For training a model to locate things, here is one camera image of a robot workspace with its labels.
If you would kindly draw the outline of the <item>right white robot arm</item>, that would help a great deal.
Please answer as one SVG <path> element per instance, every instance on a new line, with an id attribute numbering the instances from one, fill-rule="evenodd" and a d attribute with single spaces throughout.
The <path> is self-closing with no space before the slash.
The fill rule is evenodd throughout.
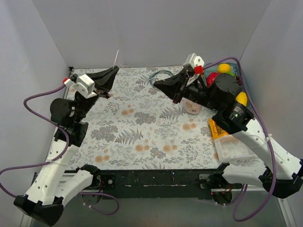
<path id="1" fill-rule="evenodd" d="M 191 84 L 190 70 L 154 82 L 154 86 L 174 103 L 182 98 L 216 111 L 215 123 L 228 134 L 245 144 L 265 164 L 261 168 L 234 166 L 222 163 L 206 179 L 210 186 L 225 188 L 229 184 L 249 184 L 263 187 L 277 198 L 287 198 L 303 185 L 303 161 L 287 152 L 265 130 L 253 113 L 236 100 L 241 87 L 236 79 L 226 73 L 216 76 L 211 86 L 203 85 L 202 78 Z"/>

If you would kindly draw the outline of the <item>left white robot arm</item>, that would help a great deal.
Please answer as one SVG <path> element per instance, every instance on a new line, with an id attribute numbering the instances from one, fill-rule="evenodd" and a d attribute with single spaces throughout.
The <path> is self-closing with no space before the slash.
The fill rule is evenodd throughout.
<path id="1" fill-rule="evenodd" d="M 66 204 L 84 189 L 104 190 L 113 187 L 115 178 L 102 175 L 96 166 L 85 164 L 65 183 L 60 180 L 71 158 L 85 139 L 88 126 L 83 119 L 100 97 L 108 99 L 118 66 L 63 80 L 63 87 L 76 90 L 74 99 L 57 98 L 50 104 L 50 122 L 58 128 L 49 154 L 30 188 L 18 195 L 14 205 L 26 215 L 53 226 L 60 219 Z"/>

